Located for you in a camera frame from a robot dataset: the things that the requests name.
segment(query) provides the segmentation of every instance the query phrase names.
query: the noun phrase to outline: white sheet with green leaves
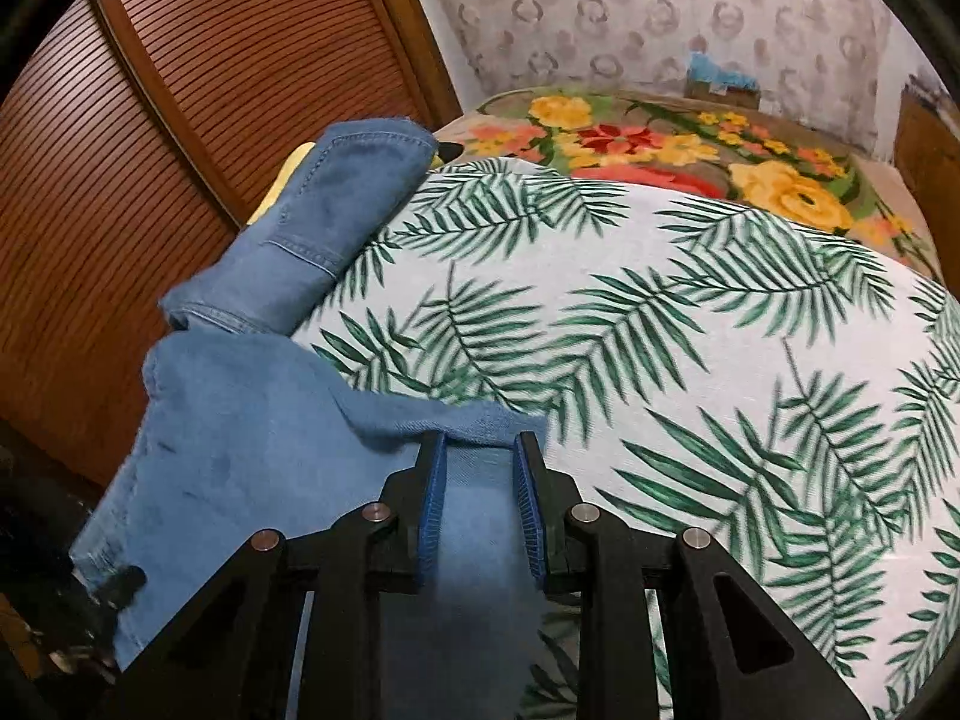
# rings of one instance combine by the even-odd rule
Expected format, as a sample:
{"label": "white sheet with green leaves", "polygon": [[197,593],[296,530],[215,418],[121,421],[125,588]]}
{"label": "white sheet with green leaves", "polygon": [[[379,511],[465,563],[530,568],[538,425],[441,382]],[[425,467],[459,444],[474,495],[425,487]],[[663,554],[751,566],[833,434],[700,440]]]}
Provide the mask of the white sheet with green leaves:
{"label": "white sheet with green leaves", "polygon": [[[548,413],[549,466],[632,526],[711,531],[880,720],[957,628],[960,306],[856,242],[515,160],[447,166],[296,340],[357,388]],[[568,600],[519,717],[574,717]]]}

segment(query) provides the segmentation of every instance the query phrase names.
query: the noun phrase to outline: wooden wardrobe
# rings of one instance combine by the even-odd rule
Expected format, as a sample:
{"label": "wooden wardrobe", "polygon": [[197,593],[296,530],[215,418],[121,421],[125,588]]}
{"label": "wooden wardrobe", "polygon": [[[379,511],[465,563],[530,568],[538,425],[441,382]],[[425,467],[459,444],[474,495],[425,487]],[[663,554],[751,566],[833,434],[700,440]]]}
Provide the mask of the wooden wardrobe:
{"label": "wooden wardrobe", "polygon": [[0,107],[0,418],[104,485],[165,332],[330,122],[460,114],[418,0],[77,0]]}

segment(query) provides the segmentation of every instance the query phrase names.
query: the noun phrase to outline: denim fabric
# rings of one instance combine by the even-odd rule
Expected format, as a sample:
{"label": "denim fabric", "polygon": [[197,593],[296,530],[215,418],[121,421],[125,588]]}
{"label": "denim fabric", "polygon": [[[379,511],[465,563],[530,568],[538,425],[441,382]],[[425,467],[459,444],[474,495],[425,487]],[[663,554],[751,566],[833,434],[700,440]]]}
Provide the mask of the denim fabric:
{"label": "denim fabric", "polygon": [[133,451],[71,557],[88,586],[119,566],[145,571],[119,618],[126,667],[251,533],[328,528],[414,463],[425,430],[442,430],[436,576],[419,596],[383,600],[385,716],[501,720],[514,714],[547,610],[512,499],[510,446],[522,430],[543,445],[545,421],[488,402],[354,391],[282,335],[414,189],[433,149],[419,127],[393,121],[335,125],[319,144],[217,265],[163,298],[188,329],[149,353]]}
{"label": "denim fabric", "polygon": [[160,301],[171,326],[289,336],[419,186],[436,150],[406,119],[330,125],[272,208],[216,265]]}

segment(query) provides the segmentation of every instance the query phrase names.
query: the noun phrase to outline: wallpaper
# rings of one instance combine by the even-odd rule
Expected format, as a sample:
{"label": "wallpaper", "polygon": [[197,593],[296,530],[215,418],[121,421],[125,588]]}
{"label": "wallpaper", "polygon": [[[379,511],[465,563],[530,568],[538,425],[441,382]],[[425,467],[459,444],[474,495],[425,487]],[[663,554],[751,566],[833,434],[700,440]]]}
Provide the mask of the wallpaper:
{"label": "wallpaper", "polygon": [[755,76],[761,109],[870,151],[892,14],[881,0],[443,0],[488,95],[683,90],[690,52]]}

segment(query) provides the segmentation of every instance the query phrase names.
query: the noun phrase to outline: ribbed wooden panel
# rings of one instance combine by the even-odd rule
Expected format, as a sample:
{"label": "ribbed wooden panel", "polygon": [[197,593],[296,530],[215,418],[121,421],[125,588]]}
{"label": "ribbed wooden panel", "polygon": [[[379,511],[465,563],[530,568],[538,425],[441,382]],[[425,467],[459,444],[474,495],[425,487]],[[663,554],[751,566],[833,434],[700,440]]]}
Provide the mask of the ribbed wooden panel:
{"label": "ribbed wooden panel", "polygon": [[0,413],[106,483],[145,405],[157,298],[232,233],[71,6],[0,108]]}
{"label": "ribbed wooden panel", "polygon": [[369,0],[123,0],[181,109],[252,211],[330,122],[416,118]]}

